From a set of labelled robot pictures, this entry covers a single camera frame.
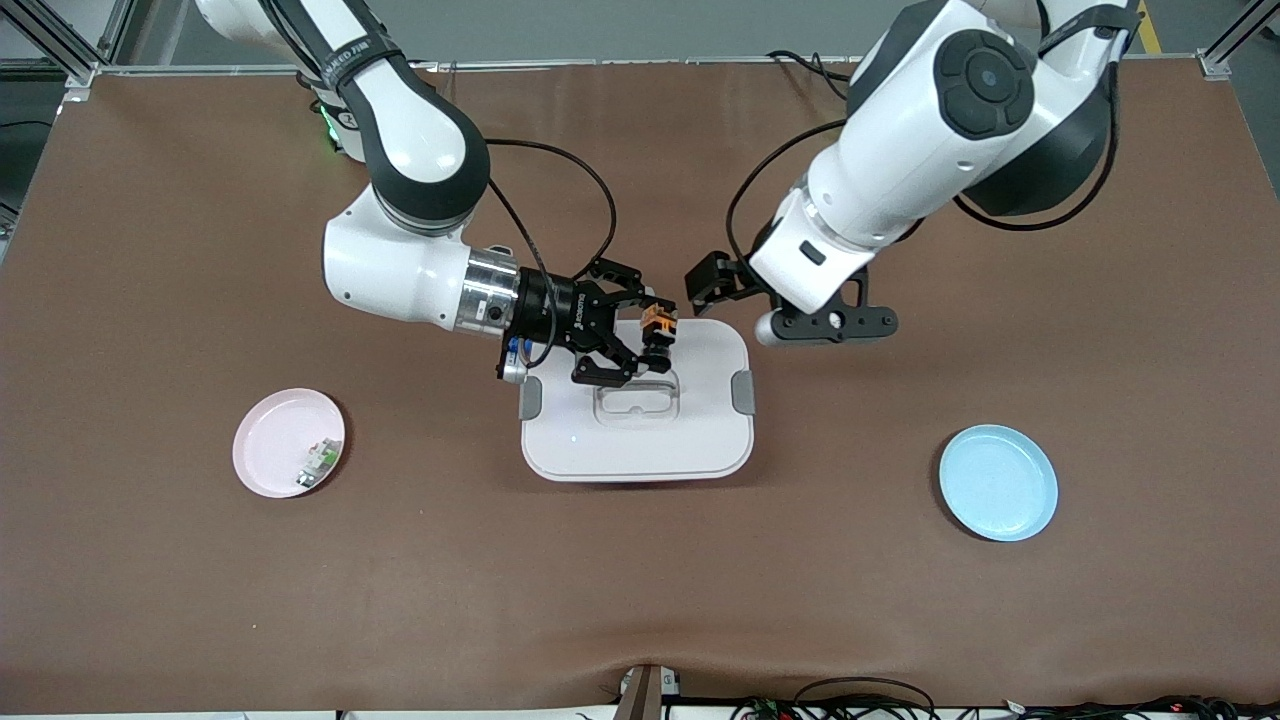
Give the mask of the black and orange battery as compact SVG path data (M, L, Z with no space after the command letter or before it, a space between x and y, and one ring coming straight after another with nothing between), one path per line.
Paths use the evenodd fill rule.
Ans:
M666 374L671 370L677 324L678 313L675 307L650 304L644 309L639 323L643 342L640 357L648 372Z

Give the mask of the white lidded box grey latches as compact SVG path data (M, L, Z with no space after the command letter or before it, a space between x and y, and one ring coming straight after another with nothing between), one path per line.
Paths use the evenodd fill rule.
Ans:
M540 477L566 483L649 483L727 477L755 445L748 346L718 320L681 320L668 373L622 388L573 383L556 348L520 386L521 447Z

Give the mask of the brown table mat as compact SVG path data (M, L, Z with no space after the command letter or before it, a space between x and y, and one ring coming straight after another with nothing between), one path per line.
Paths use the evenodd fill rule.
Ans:
M595 705L891 676L943 705L1280 700L1280 201L1229 85L1126 61L1100 199L946 209L870 269L870 345L753 346L733 475L544 480L484 338L339 305L364 187L289 77L105 77L55 119L0 266L0 714ZM328 395L316 488L232 445ZM946 509L974 425L1048 455L1012 543Z

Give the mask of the light blue round plate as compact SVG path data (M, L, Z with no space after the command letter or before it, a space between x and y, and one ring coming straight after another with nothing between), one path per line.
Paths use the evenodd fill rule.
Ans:
M993 542L1028 541L1059 507L1059 478L1048 455L1010 427L974 425L943 447L938 482L950 514Z

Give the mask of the pink round plate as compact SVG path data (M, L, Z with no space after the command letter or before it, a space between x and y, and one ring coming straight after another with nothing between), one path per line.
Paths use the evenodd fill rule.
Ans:
M325 438L342 441L343 455L346 419L335 401L316 389L282 389L255 404L239 423L230 451L233 468L256 495L297 497L324 482L306 489L294 477L308 448Z

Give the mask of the green white switch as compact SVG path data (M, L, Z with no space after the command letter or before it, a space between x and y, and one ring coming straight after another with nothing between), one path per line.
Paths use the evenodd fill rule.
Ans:
M333 438L325 438L312 445L294 477L294 483L311 489L325 480L339 462L342 450L343 442Z

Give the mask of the metal table edge bracket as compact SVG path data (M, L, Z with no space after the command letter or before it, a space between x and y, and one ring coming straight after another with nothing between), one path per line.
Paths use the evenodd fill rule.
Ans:
M632 666L620 689L612 720L673 720L671 701L681 696L680 674L652 664Z

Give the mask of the aluminium frame post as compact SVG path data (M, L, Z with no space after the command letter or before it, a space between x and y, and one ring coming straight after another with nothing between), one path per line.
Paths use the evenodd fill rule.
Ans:
M1266 33L1280 37L1280 0L1247 0L1228 28L1208 47L1196 51L1202 76L1207 81L1230 79L1231 56L1248 40Z
M140 0L0 0L0 73L59 70L63 100L90 99L118 64Z

